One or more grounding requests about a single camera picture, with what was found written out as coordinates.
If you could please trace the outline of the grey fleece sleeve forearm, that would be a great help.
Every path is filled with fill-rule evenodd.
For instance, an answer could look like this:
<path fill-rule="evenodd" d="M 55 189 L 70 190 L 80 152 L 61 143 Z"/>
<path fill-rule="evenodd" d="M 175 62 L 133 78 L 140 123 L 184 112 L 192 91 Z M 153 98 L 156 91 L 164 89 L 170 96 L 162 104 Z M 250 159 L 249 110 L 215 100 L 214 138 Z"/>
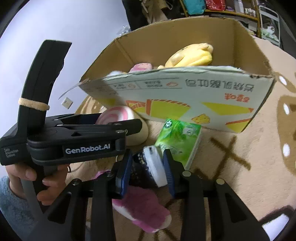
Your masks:
<path fill-rule="evenodd" d="M 8 176 L 1 177 L 1 228 L 14 239 L 26 240 L 36 221 L 27 201 L 17 197 L 9 184 Z"/>

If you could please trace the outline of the person's left hand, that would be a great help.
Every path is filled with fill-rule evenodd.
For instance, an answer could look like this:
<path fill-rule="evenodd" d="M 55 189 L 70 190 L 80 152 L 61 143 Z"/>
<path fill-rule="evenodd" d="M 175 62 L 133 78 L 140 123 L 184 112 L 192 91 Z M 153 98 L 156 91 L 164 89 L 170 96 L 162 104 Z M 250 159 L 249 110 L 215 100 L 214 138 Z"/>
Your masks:
<path fill-rule="evenodd" d="M 37 200 L 44 206 L 51 205 L 66 187 L 65 180 L 68 173 L 68 166 L 69 164 L 59 165 L 56 172 L 42 180 L 42 183 L 47 188 L 37 194 Z M 9 185 L 12 192 L 17 197 L 26 199 L 21 181 L 35 181 L 37 179 L 36 171 L 23 163 L 8 165 L 6 166 L 6 171 L 9 176 Z"/>

